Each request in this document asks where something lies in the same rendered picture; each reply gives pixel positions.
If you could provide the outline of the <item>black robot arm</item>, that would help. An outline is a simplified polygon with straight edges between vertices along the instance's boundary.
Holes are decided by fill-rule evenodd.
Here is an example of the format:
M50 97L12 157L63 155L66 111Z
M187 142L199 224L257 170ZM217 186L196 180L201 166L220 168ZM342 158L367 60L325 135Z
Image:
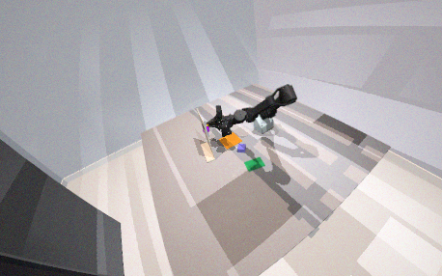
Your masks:
M279 97L274 98L277 94ZM281 106L291 105L295 103L297 100L296 94L292 85L287 84L281 88L277 88L276 91L271 96L267 96L264 101L256 105L255 107L245 107L242 109L237 109L233 113L235 124L242 124L245 120L246 123L252 123L256 120L256 118L260 115L262 120L265 118L274 118L277 113L277 109ZM231 135L231 127L233 125L230 124L231 120L225 119L225 122L222 120L222 132L226 133L226 135Z

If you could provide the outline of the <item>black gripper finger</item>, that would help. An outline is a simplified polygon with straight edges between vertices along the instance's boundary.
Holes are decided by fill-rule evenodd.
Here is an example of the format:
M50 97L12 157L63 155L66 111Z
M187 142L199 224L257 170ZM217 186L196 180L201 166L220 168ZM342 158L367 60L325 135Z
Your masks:
M217 114L215 117L213 117L211 120L209 120L206 124L214 124L214 123L218 124Z
M219 122L218 122L218 124L217 124L217 123L214 123L214 124L209 124L208 126L209 126L209 127L215 127L215 128L217 128L217 129L219 129L219 131L220 131Z

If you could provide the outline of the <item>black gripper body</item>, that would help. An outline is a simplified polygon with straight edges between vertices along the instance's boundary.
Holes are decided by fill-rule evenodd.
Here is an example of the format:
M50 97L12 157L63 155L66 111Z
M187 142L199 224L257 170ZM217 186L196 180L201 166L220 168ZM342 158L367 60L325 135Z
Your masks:
M221 130L222 130L221 125L223 122L225 122L224 121L225 119L231 120L231 122L230 122L231 125L235 124L234 115L229 114L228 116L224 116L224 115L222 115L221 105L215 105L215 106L216 106L217 120L218 120L218 122L220 122L219 127ZM223 120L223 122L221 119ZM226 136L227 136L226 133L222 132L222 137L226 137Z

